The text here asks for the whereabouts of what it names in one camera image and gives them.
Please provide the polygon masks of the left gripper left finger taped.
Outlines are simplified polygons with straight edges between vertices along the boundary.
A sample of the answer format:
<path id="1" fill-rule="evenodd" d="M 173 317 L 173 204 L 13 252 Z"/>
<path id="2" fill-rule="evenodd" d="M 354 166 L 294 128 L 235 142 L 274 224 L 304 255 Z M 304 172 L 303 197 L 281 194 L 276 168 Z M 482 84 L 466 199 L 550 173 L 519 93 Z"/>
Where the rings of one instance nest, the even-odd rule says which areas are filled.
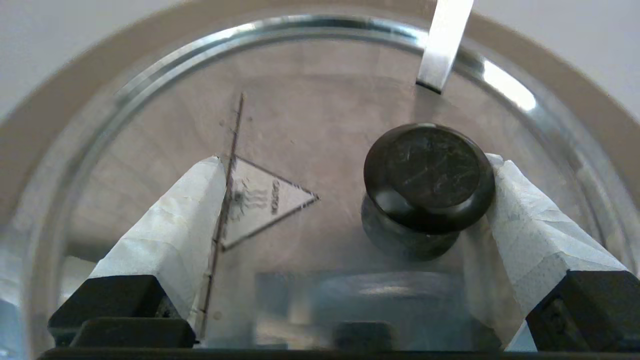
<path id="1" fill-rule="evenodd" d="M 226 195 L 219 157 L 197 162 L 99 260 L 48 320 L 55 345 L 98 318 L 187 321 L 208 269 Z"/>

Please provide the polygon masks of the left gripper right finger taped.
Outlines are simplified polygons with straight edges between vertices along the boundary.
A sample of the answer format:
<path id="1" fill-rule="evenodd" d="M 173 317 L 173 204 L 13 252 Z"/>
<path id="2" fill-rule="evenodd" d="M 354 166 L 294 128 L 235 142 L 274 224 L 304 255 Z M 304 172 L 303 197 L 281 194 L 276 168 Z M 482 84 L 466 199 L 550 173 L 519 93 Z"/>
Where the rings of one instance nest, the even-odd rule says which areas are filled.
<path id="1" fill-rule="evenodd" d="M 572 221 L 512 161 L 487 153 L 486 213 L 524 319 L 508 352 L 637 352 L 639 279 Z"/>

